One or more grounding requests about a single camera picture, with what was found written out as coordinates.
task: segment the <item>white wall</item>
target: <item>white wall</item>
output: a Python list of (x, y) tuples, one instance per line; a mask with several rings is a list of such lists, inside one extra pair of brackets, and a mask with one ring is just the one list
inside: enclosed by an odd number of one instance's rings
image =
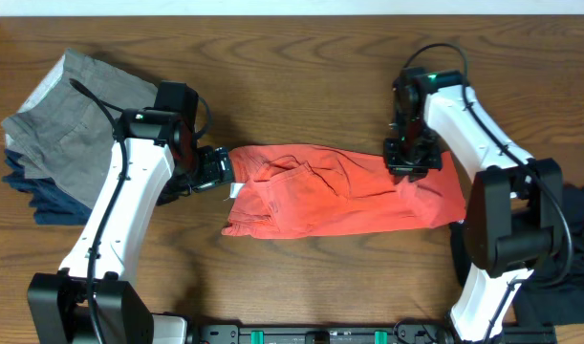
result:
[(0, 16), (584, 14), (584, 0), (0, 0)]

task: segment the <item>black cloth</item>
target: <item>black cloth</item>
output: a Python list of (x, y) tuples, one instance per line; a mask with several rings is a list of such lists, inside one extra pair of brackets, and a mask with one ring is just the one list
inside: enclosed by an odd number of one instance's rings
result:
[(92, 209), (60, 190), (51, 178), (24, 178), (24, 166), (18, 162), (22, 155), (9, 149), (5, 154), (5, 163), (12, 172), (3, 177), (3, 182), (20, 192), (32, 193), (29, 206), (36, 208), (33, 216), (38, 225), (85, 225), (88, 222)]
[[(565, 248), (538, 267), (530, 280), (516, 293), (512, 303), (520, 326), (544, 324), (567, 325), (584, 323), (584, 187), (566, 186), (563, 190), (563, 211), (573, 236), (573, 265), (559, 284), (539, 287), (536, 279), (552, 278), (558, 272), (555, 264)], [(451, 226), (451, 249), (458, 280), (461, 285), (469, 272), (470, 260), (465, 253), (462, 226)]]

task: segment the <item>red fabric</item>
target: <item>red fabric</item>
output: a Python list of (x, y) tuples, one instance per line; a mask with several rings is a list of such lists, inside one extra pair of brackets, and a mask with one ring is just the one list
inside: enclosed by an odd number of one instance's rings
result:
[(465, 216), (465, 199), (450, 154), (443, 169), (394, 184), (383, 157), (288, 144), (230, 152), (245, 183), (225, 235), (260, 239), (348, 235), (446, 225)]

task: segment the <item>wooden table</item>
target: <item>wooden table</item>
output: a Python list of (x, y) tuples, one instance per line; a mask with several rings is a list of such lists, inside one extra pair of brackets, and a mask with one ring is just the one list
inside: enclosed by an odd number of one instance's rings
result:
[[(381, 154), (391, 82), (411, 53), (437, 41), (467, 49), (482, 104), (517, 143), (584, 184), (584, 17), (0, 18), (0, 121), (72, 47), (148, 81), (188, 83), (212, 107), (205, 144), (306, 142)], [(418, 63), (460, 67), (446, 49)], [(35, 272), (57, 269), (81, 228), (33, 223), (31, 197), (1, 183), (10, 172), (3, 148), (0, 127), (0, 342), (29, 343), (27, 286)], [(226, 196), (222, 188), (154, 212), (137, 284), (152, 312), (246, 324), (394, 323), (443, 318), (460, 295), (446, 228), (224, 237)], [(561, 342), (584, 343), (584, 325), (557, 330)]]

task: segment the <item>white tag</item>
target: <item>white tag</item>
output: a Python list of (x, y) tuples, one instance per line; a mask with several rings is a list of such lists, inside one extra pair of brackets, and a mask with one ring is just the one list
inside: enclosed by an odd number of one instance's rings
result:
[(244, 183), (231, 183), (230, 184), (230, 198), (238, 197), (238, 193), (241, 192), (241, 189), (245, 186)]

